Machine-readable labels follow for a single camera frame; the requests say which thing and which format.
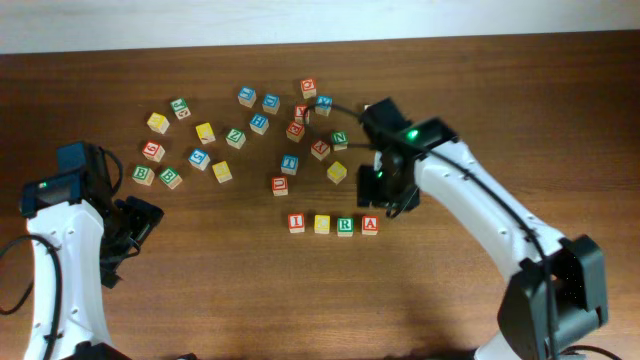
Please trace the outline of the red letter A block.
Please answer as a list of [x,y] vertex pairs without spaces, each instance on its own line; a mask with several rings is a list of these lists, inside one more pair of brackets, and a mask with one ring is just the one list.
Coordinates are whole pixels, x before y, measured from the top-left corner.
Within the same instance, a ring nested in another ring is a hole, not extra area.
[[361,222],[361,232],[363,235],[377,235],[379,232],[379,218],[377,216],[363,216]]

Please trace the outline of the green letter R block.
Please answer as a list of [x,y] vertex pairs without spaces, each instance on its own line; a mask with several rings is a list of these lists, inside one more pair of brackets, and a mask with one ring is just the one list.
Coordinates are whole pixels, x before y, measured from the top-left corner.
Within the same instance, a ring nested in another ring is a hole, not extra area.
[[337,219],[337,235],[339,237],[351,237],[354,234],[354,219],[339,217]]

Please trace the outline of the yellow letter C block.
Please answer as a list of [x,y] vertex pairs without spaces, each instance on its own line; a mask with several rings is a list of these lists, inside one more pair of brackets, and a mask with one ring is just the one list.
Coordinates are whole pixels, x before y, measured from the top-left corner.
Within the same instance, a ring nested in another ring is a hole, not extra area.
[[314,216],[314,232],[316,234],[329,234],[331,228],[331,217],[329,215],[317,214]]

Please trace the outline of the red letter I block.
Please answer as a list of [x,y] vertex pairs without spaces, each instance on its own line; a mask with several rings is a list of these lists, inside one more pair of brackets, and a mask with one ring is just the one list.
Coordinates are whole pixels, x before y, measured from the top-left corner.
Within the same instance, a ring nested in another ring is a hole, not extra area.
[[288,215],[288,229],[292,234],[305,232],[305,217],[303,213],[294,213]]

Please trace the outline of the blue letter T block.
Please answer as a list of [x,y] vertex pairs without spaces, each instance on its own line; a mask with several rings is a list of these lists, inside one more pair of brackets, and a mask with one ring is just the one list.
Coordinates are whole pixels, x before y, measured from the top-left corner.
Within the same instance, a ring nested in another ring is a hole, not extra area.
[[281,162],[281,172],[287,175],[296,175],[299,167],[299,158],[297,156],[285,154]]

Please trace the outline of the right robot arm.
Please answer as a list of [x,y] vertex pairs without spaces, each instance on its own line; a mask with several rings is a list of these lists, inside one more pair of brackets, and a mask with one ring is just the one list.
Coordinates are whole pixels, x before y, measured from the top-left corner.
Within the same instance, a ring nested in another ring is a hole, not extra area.
[[427,194],[444,206],[493,260],[507,283],[498,333],[441,359],[584,359],[613,353],[581,344],[608,321],[605,261],[587,235],[567,238],[518,202],[441,119],[414,124],[391,99],[357,116],[376,157],[358,173],[358,204],[389,218]]

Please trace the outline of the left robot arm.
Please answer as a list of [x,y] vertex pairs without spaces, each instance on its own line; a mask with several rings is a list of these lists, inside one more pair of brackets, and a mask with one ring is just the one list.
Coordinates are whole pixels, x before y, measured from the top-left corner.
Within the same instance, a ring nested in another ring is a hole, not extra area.
[[28,183],[20,210],[34,255],[28,359],[121,359],[107,328],[102,291],[164,216],[129,196],[116,199],[111,152],[84,141],[56,151],[55,175]]

